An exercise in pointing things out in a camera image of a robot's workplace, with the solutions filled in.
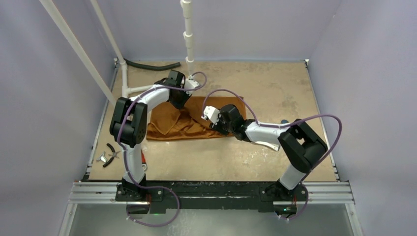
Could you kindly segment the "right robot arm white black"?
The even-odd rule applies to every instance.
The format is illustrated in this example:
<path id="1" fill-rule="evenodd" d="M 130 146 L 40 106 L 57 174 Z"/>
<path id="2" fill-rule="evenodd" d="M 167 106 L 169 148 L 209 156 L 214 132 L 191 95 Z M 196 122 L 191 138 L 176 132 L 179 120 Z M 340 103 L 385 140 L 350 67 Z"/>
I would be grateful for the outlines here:
<path id="1" fill-rule="evenodd" d="M 220 110 L 206 106 L 202 118 L 210 121 L 211 129 L 223 135 L 232 134 L 240 141 L 269 143 L 283 149 L 290 164 L 277 182 L 264 190 L 282 200 L 288 200 L 295 194 L 296 186 L 314 169 L 315 164 L 328 150 L 319 135 L 300 119 L 290 123 L 289 127 L 257 123 L 254 119 L 244 119 L 232 104 Z"/>

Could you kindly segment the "orange cloth napkin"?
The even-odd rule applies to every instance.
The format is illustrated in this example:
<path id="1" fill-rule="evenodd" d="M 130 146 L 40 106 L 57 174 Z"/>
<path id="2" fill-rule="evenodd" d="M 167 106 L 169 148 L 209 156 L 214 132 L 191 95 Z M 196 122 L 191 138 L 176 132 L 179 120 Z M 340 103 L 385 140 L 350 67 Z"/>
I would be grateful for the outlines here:
<path id="1" fill-rule="evenodd" d="M 192 96 L 180 110 L 169 102 L 156 106 L 150 113 L 146 139 L 178 141 L 224 137 L 209 127 L 209 121 L 201 118 L 204 99 L 203 96 Z"/>

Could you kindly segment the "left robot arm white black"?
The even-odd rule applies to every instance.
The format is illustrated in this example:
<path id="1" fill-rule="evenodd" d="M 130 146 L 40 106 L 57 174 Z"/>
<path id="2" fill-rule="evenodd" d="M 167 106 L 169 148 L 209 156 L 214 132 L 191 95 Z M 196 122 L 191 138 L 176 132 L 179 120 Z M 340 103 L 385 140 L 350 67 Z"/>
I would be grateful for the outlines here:
<path id="1" fill-rule="evenodd" d="M 147 134 L 148 113 L 164 102 L 180 110 L 193 92 L 204 85 L 192 76 L 186 77 L 179 71 L 171 70 L 166 78 L 155 82 L 140 95 L 116 100 L 110 134 L 123 154 L 125 173 L 121 180 L 121 191 L 127 191 L 134 201 L 144 199 L 148 189 L 141 158 L 141 143 Z"/>

